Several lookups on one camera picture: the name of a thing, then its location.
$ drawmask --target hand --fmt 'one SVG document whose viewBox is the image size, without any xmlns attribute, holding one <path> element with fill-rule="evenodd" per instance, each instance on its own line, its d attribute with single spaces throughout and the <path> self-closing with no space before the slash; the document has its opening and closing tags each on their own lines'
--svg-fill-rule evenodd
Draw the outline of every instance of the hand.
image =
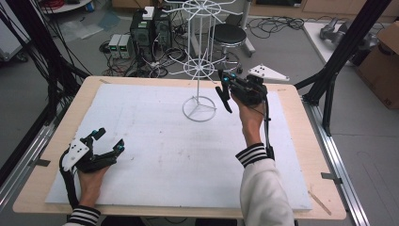
<svg viewBox="0 0 399 226">
<path fill-rule="evenodd" d="M 260 128 L 263 121 L 263 105 L 246 106 L 231 94 L 232 99 L 237 103 L 240 110 L 240 119 L 243 124 L 243 134 L 247 147 L 252 144 L 261 143 Z"/>
<path fill-rule="evenodd" d="M 100 188 L 103 183 L 104 175 L 108 169 L 109 167 L 106 167 L 90 173 L 84 173 L 80 170 L 78 171 L 81 189 L 80 205 L 91 208 L 94 207 L 96 201 L 100 197 Z"/>
</svg>

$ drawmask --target black and white striped cuff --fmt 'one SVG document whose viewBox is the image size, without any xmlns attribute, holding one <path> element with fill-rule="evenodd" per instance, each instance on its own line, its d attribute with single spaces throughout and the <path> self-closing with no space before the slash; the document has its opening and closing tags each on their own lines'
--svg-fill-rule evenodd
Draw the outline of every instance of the black and white striped cuff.
<svg viewBox="0 0 399 226">
<path fill-rule="evenodd" d="M 245 148 L 235 157 L 238 159 L 238 161 L 241 162 L 241 164 L 243 164 L 244 168 L 251 163 L 270 158 L 270 156 L 267 156 L 267 153 L 264 150 L 264 145 L 262 143 L 256 143 Z"/>
<path fill-rule="evenodd" d="M 78 205 L 73 209 L 72 215 L 68 222 L 78 223 L 86 226 L 96 226 L 100 214 L 100 211 L 96 209 L 84 205 Z"/>
</svg>

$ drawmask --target stool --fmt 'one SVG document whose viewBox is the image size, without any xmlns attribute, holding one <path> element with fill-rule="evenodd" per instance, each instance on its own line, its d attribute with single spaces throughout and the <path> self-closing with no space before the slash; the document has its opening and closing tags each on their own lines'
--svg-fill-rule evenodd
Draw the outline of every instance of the stool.
<svg viewBox="0 0 399 226">
<path fill-rule="evenodd" d="M 240 59 L 237 55 L 229 52 L 227 49 L 242 45 L 247 39 L 246 32 L 236 25 L 217 24 L 215 25 L 215 34 L 214 28 L 211 27 L 210 39 L 215 44 L 222 47 L 221 60 L 218 63 L 222 65 L 223 70 L 225 72 L 231 72 L 235 69 L 238 73 L 241 73 L 243 69 Z M 235 57 L 236 61 L 231 61 L 231 57 Z"/>
</svg>

